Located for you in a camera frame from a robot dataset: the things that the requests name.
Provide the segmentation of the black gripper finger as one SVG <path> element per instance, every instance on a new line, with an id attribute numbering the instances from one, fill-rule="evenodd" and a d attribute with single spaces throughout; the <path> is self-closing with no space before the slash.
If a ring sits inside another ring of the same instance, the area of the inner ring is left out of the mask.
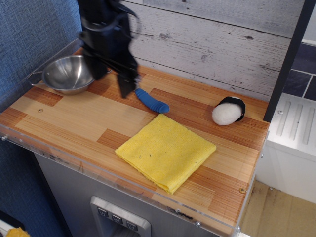
<path id="1" fill-rule="evenodd" d="M 138 67 L 120 67 L 117 70 L 118 85 L 122 98 L 126 98 L 131 92 L 139 87 L 141 75 Z"/>
<path id="2" fill-rule="evenodd" d="M 83 57 L 91 75 L 95 80 L 100 80 L 108 73 L 107 66 L 98 58 L 89 53 L 86 49 L 83 49 Z"/>

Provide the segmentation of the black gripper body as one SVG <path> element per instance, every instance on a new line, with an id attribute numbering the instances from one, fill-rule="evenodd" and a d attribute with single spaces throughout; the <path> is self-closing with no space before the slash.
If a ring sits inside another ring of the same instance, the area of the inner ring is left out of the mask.
<path id="1" fill-rule="evenodd" d="M 79 13 L 83 48 L 108 67 L 138 67 L 129 51 L 133 36 L 129 15 L 138 19 L 134 11 L 119 0 L 80 0 Z"/>

